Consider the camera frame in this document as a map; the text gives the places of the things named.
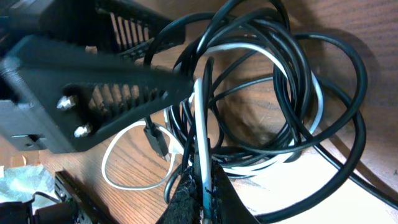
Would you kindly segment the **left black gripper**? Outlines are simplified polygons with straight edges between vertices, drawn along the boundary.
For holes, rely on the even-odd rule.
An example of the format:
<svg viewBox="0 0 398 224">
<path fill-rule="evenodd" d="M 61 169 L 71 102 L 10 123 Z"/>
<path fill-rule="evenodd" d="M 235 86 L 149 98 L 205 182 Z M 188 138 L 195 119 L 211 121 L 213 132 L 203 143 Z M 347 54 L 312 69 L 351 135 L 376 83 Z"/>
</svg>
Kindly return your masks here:
<svg viewBox="0 0 398 224">
<path fill-rule="evenodd" d="M 20 151 L 48 149 L 70 153 L 72 145 L 62 136 L 37 97 L 19 75 L 21 61 L 8 57 L 1 62 L 1 81 L 11 96 L 1 100 L 1 134 Z"/>
</svg>

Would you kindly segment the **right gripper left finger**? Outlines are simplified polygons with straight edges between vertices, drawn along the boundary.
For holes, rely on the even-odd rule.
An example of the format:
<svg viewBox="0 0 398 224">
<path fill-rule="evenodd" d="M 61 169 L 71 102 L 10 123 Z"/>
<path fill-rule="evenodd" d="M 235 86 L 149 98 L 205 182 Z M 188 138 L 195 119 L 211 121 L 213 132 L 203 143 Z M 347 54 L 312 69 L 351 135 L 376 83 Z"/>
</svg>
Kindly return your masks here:
<svg viewBox="0 0 398 224">
<path fill-rule="evenodd" d="M 170 203 L 156 224 L 199 224 L 201 222 L 202 198 L 198 193 L 194 174 L 192 167 L 182 173 Z"/>
</svg>

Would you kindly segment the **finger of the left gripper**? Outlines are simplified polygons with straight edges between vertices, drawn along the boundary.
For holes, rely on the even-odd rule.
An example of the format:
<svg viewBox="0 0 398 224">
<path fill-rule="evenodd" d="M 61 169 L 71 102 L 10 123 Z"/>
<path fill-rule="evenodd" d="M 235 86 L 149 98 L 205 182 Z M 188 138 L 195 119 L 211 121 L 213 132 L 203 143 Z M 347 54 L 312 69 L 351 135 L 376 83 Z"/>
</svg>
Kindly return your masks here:
<svg viewBox="0 0 398 224">
<path fill-rule="evenodd" d="M 21 39 L 8 57 L 21 61 L 19 75 L 72 145 L 71 152 L 95 147 L 193 90 L 189 77 L 36 35 Z"/>
<path fill-rule="evenodd" d="M 51 39 L 137 60 L 172 20 L 133 1 L 43 0 L 40 11 Z"/>
</svg>

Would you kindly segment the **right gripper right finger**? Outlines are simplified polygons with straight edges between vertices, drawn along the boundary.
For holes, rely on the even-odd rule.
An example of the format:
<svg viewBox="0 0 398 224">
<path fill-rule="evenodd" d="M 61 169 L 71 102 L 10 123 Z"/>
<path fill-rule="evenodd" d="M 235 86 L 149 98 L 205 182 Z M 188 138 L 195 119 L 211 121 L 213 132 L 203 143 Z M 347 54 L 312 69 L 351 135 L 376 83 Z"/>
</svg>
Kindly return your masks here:
<svg viewBox="0 0 398 224">
<path fill-rule="evenodd" d="M 259 221 L 245 207 L 223 168 L 213 161 L 212 180 L 212 219 L 219 224 L 253 224 Z"/>
</svg>

